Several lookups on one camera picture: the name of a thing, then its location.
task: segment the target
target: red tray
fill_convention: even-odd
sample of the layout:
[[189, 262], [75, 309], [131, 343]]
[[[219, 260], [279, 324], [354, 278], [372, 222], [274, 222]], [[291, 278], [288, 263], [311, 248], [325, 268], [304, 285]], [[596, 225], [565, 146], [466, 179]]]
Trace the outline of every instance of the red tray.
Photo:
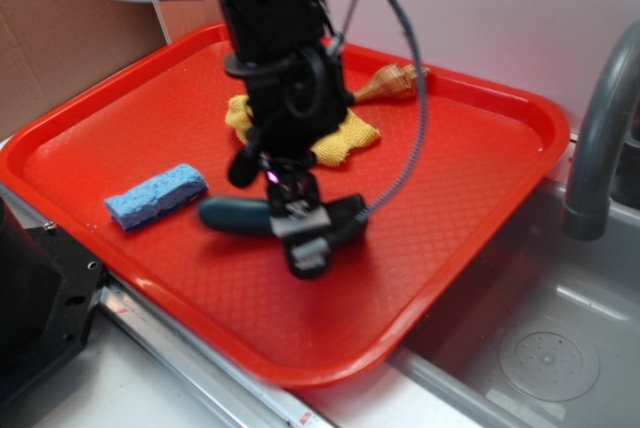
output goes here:
[[[399, 343], [563, 153], [568, 124], [545, 99], [433, 68], [416, 173], [365, 240], [314, 281], [289, 273], [276, 239], [204, 228], [196, 204], [125, 233], [103, 200], [179, 163], [198, 169], [211, 194], [264, 196], [262, 183], [238, 190], [226, 180], [240, 145], [224, 114], [244, 91], [223, 72], [226, 40], [222, 25], [199, 30], [57, 108], [6, 145], [0, 179], [248, 371], [285, 387], [330, 384]], [[353, 46], [344, 60], [352, 90], [408, 63]], [[381, 140], [342, 168], [315, 169], [325, 200], [373, 200], [413, 143], [415, 101], [355, 111]]]

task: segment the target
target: yellow cloth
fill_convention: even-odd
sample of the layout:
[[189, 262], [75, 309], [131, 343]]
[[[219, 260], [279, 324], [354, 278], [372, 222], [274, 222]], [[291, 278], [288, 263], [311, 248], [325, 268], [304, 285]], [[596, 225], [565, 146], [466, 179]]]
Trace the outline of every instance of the yellow cloth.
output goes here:
[[[225, 123], [236, 130], [236, 135], [244, 144], [246, 132], [251, 128], [251, 107], [247, 95], [234, 96], [229, 100], [229, 111]], [[342, 163], [352, 148], [365, 148], [380, 138], [380, 132], [359, 118], [353, 111], [347, 110], [347, 116], [338, 130], [318, 140], [311, 147], [318, 163], [336, 167]]]

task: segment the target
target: blue sponge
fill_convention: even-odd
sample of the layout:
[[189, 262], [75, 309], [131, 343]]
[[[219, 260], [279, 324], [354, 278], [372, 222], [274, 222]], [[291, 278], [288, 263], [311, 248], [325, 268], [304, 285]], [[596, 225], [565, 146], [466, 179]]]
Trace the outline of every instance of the blue sponge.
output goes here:
[[183, 164], [123, 195], [107, 198], [104, 203], [111, 217], [125, 231], [132, 231], [173, 213], [207, 190], [207, 184], [198, 170]]

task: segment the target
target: gray faucet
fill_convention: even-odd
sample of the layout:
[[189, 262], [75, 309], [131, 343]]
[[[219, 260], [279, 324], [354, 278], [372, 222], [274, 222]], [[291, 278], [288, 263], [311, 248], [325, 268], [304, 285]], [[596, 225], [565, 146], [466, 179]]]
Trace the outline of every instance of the gray faucet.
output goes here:
[[562, 210], [567, 236], [602, 236], [610, 193], [614, 200], [640, 208], [639, 102], [640, 20], [609, 56], [582, 123]]

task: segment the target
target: sink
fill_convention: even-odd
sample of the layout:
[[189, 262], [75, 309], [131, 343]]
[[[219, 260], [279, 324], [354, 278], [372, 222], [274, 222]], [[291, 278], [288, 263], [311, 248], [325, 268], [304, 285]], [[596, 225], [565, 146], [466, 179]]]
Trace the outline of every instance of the sink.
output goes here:
[[640, 217], [614, 203], [604, 237], [571, 240], [563, 194], [545, 180], [392, 359], [485, 426], [640, 423]]

